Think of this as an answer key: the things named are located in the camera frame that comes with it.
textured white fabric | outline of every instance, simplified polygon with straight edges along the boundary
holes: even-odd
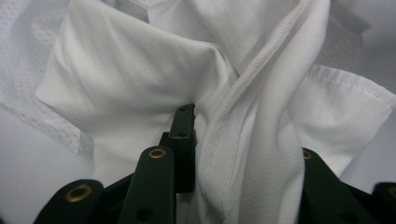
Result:
[[[338,173],[396,104],[371,81],[312,65],[329,4],[156,1],[147,24],[71,1],[36,96],[94,139],[105,185],[195,103],[196,188],[179,222],[293,223],[301,147]]]
[[[68,0],[0,2],[0,105],[79,152],[92,149],[90,138],[35,98],[67,3]]]

metal rivet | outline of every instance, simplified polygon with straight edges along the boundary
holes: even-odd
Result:
[[[304,159],[309,160],[311,158],[312,158],[312,154],[304,150]]]
[[[388,193],[396,199],[396,187],[391,187],[388,189]]]
[[[152,159],[159,159],[161,157],[163,157],[166,154],[166,151],[160,148],[156,148],[151,150],[148,155],[152,158]]]
[[[76,203],[86,199],[92,193],[91,186],[87,184],[79,185],[70,189],[66,194],[66,200],[70,203]]]

